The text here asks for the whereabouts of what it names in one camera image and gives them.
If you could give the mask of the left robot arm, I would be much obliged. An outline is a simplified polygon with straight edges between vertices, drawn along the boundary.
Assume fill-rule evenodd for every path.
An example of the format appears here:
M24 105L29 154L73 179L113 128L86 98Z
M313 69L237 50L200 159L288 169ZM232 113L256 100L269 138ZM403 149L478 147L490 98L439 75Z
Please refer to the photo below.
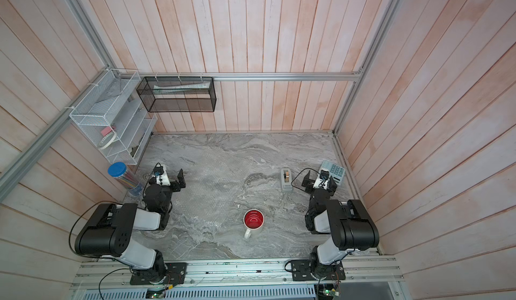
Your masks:
M163 231L173 209L172 196L186 188L184 171L171 180L167 167L157 163L137 203L100 202L74 242L73 253L85 258L110 258L126 265L133 284L159 284L169 276L163 254L137 242L135 231Z

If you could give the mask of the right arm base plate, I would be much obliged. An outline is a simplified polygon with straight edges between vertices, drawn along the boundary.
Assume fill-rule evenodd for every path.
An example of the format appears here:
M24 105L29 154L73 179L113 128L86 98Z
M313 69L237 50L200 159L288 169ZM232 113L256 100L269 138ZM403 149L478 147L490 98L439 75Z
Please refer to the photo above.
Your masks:
M340 262L331 265L322 265L318 261L290 260L284 269L292 274L294 281L344 281L346 279L344 268Z

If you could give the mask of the white tape dispenser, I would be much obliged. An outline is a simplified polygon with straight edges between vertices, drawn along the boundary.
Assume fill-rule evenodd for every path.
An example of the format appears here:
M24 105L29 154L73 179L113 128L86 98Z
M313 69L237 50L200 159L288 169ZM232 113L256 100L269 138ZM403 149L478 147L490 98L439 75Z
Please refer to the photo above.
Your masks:
M292 172L289 168L281 169L280 182L282 191L292 191Z

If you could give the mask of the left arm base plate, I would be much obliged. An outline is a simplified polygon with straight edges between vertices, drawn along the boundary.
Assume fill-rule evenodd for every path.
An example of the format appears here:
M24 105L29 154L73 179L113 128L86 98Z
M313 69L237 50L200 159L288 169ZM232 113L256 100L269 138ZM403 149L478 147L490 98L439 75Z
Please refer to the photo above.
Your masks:
M146 270L133 270L130 285L181 285L185 281L186 262L165 262Z

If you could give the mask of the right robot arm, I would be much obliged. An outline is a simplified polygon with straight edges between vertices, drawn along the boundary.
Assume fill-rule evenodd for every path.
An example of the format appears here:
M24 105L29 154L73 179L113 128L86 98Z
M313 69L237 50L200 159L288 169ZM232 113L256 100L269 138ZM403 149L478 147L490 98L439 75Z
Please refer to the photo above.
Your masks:
M345 169L327 160L317 178L307 173L302 187L310 195L305 225L312 234L329 234L323 244L313 248L309 257L310 274L316 279L340 276L341 261L355 251L375 248L380 243L378 229L359 199L342 203L334 199L343 182Z

